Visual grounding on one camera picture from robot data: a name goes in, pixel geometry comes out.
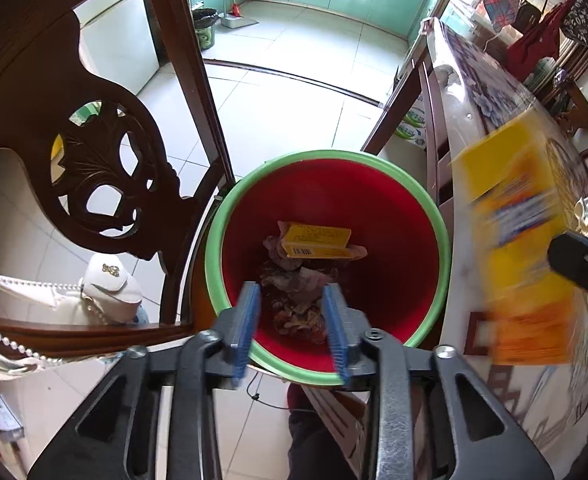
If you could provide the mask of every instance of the person's leg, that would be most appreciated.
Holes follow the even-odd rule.
[[[341,448],[297,384],[291,384],[287,390],[287,406],[292,436],[288,480],[356,480]]]

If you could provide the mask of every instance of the metal screw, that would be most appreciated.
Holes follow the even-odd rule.
[[[214,341],[218,341],[220,339],[220,334],[213,329],[202,330],[200,332],[200,336],[208,343],[213,343]]]
[[[365,331],[365,337],[372,341],[380,341],[383,338],[383,332],[378,328],[370,328]]]
[[[456,355],[456,349],[449,345],[440,345],[434,349],[434,353],[441,359],[451,359]]]
[[[147,348],[145,348],[144,346],[140,346],[140,345],[130,346],[127,349],[127,355],[131,359],[140,359],[141,357],[144,357],[146,354],[147,354]]]

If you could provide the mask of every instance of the dark pants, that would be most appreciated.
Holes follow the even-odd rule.
[[[341,448],[318,414],[291,412],[289,433],[292,445],[287,480],[356,480]]]

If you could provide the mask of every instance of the green bucket rim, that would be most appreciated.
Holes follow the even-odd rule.
[[[279,158],[275,158],[274,160],[266,162],[259,168],[256,168],[232,188],[224,198],[218,211],[216,211],[216,215],[214,216],[209,231],[209,236],[207,237],[207,246],[205,248],[205,279],[207,282],[209,297],[216,316],[218,316],[218,314],[224,309],[232,307],[229,297],[227,296],[225,284],[223,283],[221,260],[225,230],[237,203],[245,195],[248,189],[253,187],[254,184],[268,174],[279,170],[284,166],[294,164],[295,162],[322,158],[350,160],[374,168],[375,170],[382,171],[399,184],[402,184],[402,186],[411,193],[421,205],[427,214],[427,218],[429,218],[429,221],[431,222],[437,246],[439,248],[439,281],[426,316],[411,337],[405,342],[405,346],[415,347],[429,333],[429,330],[431,330],[439,317],[440,311],[445,303],[450,280],[450,264],[452,261],[450,253],[450,237],[439,209],[436,207],[436,204],[423,186],[398,166],[374,155],[370,155],[369,153],[343,152],[341,150],[315,150],[311,152],[292,153],[290,155],[280,156]],[[256,341],[251,342],[250,358],[256,364],[270,372],[297,383],[313,384],[315,386],[337,386],[343,384],[343,381],[336,373],[316,372],[294,366],[271,354],[261,345],[256,343]]]

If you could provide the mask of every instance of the trash bin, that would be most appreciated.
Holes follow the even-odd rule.
[[[263,240],[279,234],[279,220],[351,229],[349,243],[368,254],[349,263],[349,306],[407,346],[429,333],[447,296],[450,241],[438,208],[405,171],[367,153],[320,150],[251,172],[221,203],[207,239],[216,314],[236,303],[244,281],[259,281]],[[341,384],[328,346],[279,335],[265,306],[250,356],[292,381]]]
[[[193,11],[194,28],[199,38],[200,50],[207,50],[214,46],[214,24],[218,21],[216,9],[196,9]]]

